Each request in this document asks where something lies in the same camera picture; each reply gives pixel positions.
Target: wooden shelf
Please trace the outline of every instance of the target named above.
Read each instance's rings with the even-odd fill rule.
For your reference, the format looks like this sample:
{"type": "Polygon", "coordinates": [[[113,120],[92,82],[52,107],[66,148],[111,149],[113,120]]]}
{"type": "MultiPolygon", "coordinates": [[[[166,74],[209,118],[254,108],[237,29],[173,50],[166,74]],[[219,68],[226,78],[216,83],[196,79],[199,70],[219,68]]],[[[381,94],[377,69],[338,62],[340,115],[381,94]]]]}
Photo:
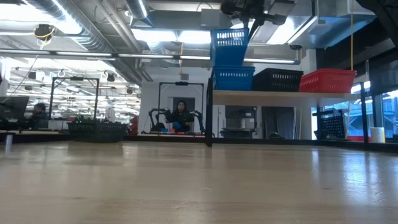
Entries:
{"type": "Polygon", "coordinates": [[[213,90],[214,105],[317,107],[360,99],[360,94],[213,90]]]}

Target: blue plastic basket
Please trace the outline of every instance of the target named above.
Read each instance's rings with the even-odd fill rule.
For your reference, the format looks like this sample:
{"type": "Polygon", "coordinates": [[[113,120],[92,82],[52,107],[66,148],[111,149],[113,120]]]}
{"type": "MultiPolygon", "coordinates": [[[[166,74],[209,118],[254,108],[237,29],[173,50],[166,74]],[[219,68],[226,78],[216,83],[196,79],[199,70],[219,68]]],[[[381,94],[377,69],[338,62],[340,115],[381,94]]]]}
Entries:
{"type": "Polygon", "coordinates": [[[214,66],[241,66],[249,43],[249,29],[211,31],[211,59],[214,66]]]}
{"type": "Polygon", "coordinates": [[[251,90],[254,67],[214,66],[211,76],[215,90],[251,90]]]}

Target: black metal frame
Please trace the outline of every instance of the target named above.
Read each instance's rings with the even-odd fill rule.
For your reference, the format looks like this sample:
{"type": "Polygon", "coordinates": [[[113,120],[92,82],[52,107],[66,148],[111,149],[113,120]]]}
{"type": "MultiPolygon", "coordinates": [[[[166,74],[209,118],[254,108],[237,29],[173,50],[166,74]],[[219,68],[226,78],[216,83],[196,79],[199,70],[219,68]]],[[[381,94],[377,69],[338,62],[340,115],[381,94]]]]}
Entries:
{"type": "MultiPolygon", "coordinates": [[[[362,123],[363,123],[363,135],[364,135],[364,143],[363,148],[365,150],[369,149],[369,135],[368,135],[368,121],[366,117],[366,93],[364,89],[364,83],[360,82],[361,85],[361,110],[362,110],[362,123]]],[[[240,143],[240,144],[274,144],[278,142],[280,144],[316,144],[316,145],[330,145],[334,146],[335,143],[333,141],[322,141],[322,140],[278,140],[271,141],[269,139],[213,139],[212,130],[213,130],[213,77],[208,79],[207,85],[207,93],[206,93],[206,133],[205,133],[205,144],[208,147],[211,147],[214,142],[217,143],[240,143]]],[[[321,115],[322,113],[321,107],[317,107],[317,120],[318,120],[318,130],[321,132],[321,115]]]]}
{"type": "Polygon", "coordinates": [[[53,77],[52,78],[52,84],[51,84],[51,96],[50,96],[50,107],[49,107],[49,120],[51,119],[51,113],[52,113],[52,102],[54,98],[54,89],[57,86],[55,86],[55,81],[56,80],[71,80],[71,81],[83,81],[83,80],[95,80],[97,81],[97,86],[96,86],[96,91],[95,91],[95,105],[94,105],[94,119],[97,117],[97,105],[98,105],[98,90],[100,88],[100,79],[99,78],[83,78],[83,77],[68,77],[68,78],[61,78],[61,77],[53,77]]]}
{"type": "Polygon", "coordinates": [[[205,84],[203,83],[189,83],[189,82],[160,82],[159,83],[159,92],[157,95],[157,109],[160,110],[160,90],[162,88],[163,84],[169,84],[169,85],[177,85],[177,86],[188,86],[188,85],[200,85],[201,86],[201,113],[203,114],[203,100],[205,99],[203,91],[205,91],[205,84]]]}

